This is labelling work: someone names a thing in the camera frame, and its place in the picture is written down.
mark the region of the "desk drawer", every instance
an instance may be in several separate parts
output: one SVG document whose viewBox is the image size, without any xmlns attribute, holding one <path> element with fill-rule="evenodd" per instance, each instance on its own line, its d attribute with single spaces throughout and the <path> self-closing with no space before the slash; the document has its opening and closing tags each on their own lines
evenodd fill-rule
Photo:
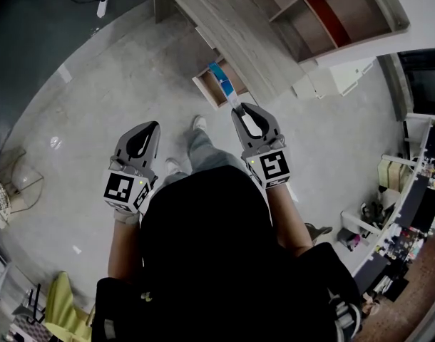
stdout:
<svg viewBox="0 0 435 342">
<path fill-rule="evenodd" d="M 232 66 L 224 58 L 221 57 L 217 59 L 216 63 L 221 67 L 225 75 L 229 78 L 237 95 L 241 95 L 247 92 L 245 84 L 241 81 L 236 72 L 233 70 Z M 219 83 L 216 81 L 214 75 L 209 68 L 206 68 L 192 80 L 197 85 L 202 94 L 206 97 L 206 99 L 210 102 L 211 106 L 214 107 L 214 109 L 217 110 L 218 108 L 226 104 L 227 98 L 225 97 L 219 86 Z"/>
</svg>

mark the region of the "wrist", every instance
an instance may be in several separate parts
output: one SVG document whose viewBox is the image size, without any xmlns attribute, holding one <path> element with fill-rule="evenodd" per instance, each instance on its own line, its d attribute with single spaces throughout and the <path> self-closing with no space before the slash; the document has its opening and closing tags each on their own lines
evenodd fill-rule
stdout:
<svg viewBox="0 0 435 342">
<path fill-rule="evenodd" d="M 116 222 L 126 225 L 134 225 L 140 223 L 140 213 L 134 214 L 115 209 L 113 217 Z"/>
<path fill-rule="evenodd" d="M 286 184 L 281 184 L 281 185 L 276 185 L 274 187 L 269 187 L 268 189 L 265 189 L 265 191 L 267 194 L 271 194 L 271 195 L 279 194 L 279 193 L 285 192 L 285 191 L 289 192 Z"/>
</svg>

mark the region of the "white cabinet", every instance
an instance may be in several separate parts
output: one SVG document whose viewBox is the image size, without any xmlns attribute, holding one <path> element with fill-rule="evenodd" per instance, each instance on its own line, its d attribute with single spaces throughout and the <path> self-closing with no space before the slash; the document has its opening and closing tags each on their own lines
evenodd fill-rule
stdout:
<svg viewBox="0 0 435 342">
<path fill-rule="evenodd" d="M 330 68 L 310 71 L 293 88 L 300 99 L 323 98 L 328 95 L 345 96 L 354 89 L 359 79 L 373 66 L 375 57 L 343 63 Z"/>
</svg>

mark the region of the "white sneaker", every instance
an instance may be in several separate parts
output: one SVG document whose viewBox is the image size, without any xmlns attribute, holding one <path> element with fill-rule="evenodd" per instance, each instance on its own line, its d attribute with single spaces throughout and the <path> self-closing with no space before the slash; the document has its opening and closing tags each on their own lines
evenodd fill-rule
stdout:
<svg viewBox="0 0 435 342">
<path fill-rule="evenodd" d="M 201 115 L 197 115 L 195 117 L 194 123 L 192 125 L 193 130 L 197 128 L 200 128 L 201 130 L 203 130 L 203 132 L 206 132 L 206 119 Z"/>
<path fill-rule="evenodd" d="M 165 172 L 167 173 L 167 176 L 174 175 L 175 173 L 181 171 L 180 164 L 174 158 L 168 158 L 165 161 Z"/>
</svg>

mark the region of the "power strip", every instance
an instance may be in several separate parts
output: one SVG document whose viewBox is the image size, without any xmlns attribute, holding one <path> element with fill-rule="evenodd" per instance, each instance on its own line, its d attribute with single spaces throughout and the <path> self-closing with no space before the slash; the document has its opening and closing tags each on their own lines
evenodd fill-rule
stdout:
<svg viewBox="0 0 435 342">
<path fill-rule="evenodd" d="M 107 4 L 108 4 L 108 0 L 103 0 L 100 3 L 98 3 L 97 16 L 99 18 L 102 18 L 105 15 Z"/>
</svg>

